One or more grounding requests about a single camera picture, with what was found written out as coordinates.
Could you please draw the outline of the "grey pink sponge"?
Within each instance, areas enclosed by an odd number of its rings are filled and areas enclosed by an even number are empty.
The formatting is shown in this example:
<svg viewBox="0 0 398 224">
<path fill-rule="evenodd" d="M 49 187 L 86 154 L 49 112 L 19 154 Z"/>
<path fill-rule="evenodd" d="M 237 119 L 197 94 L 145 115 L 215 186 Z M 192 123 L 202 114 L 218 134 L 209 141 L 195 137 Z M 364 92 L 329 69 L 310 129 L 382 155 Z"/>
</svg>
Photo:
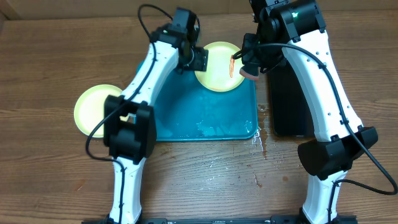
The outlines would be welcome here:
<svg viewBox="0 0 398 224">
<path fill-rule="evenodd" d="M 259 79 L 259 67 L 257 65 L 243 65 L 239 74 L 247 79 L 257 81 Z"/>
</svg>

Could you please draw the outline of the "yellow-green plate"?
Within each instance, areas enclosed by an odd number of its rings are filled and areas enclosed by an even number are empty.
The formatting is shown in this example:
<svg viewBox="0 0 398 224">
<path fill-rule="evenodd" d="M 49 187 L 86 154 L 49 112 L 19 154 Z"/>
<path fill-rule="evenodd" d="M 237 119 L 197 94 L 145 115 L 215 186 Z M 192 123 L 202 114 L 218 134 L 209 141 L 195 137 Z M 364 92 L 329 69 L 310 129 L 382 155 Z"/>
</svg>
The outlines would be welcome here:
<svg viewBox="0 0 398 224">
<path fill-rule="evenodd" d="M 208 63 L 205 72 L 195 71 L 197 80 L 207 89 L 216 92 L 231 91 L 244 81 L 239 73 L 243 66 L 233 55 L 240 48 L 229 42 L 213 42 L 204 47 L 208 50 Z"/>
<path fill-rule="evenodd" d="M 77 100 L 74 120 L 77 128 L 89 136 L 96 125 L 104 118 L 104 102 L 109 96 L 119 96 L 122 89 L 108 84 L 96 85 L 87 89 Z"/>
</svg>

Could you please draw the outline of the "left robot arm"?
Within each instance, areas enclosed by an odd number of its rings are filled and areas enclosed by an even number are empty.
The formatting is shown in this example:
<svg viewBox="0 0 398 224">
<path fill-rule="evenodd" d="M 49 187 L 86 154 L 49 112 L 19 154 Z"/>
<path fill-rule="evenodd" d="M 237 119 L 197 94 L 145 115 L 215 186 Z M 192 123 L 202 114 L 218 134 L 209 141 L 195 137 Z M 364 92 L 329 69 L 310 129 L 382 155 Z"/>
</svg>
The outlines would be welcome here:
<svg viewBox="0 0 398 224">
<path fill-rule="evenodd" d="M 104 145 L 114 166 L 114 200 L 109 223 L 139 223 L 141 180 L 157 138 L 154 103 L 175 69 L 206 71 L 208 51 L 197 47 L 197 15 L 177 8 L 172 21 L 148 35 L 149 49 L 133 81 L 104 102 Z"/>
</svg>

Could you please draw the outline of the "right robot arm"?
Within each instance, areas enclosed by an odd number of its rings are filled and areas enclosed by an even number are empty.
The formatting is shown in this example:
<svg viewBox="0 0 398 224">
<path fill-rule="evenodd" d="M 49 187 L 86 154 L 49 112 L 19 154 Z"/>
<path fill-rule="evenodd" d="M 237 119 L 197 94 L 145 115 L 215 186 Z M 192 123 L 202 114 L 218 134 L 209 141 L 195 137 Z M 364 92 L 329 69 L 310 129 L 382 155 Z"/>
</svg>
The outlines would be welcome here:
<svg viewBox="0 0 398 224">
<path fill-rule="evenodd" d="M 314 139 L 298 147 L 308 172 L 307 196 L 295 223 L 356 223 L 336 203 L 353 162 L 378 140 L 365 127 L 345 94 L 330 53 L 325 20 L 315 1 L 251 1 L 254 34 L 245 34 L 240 74 L 257 80 L 281 62 L 293 70 L 312 117 Z"/>
</svg>

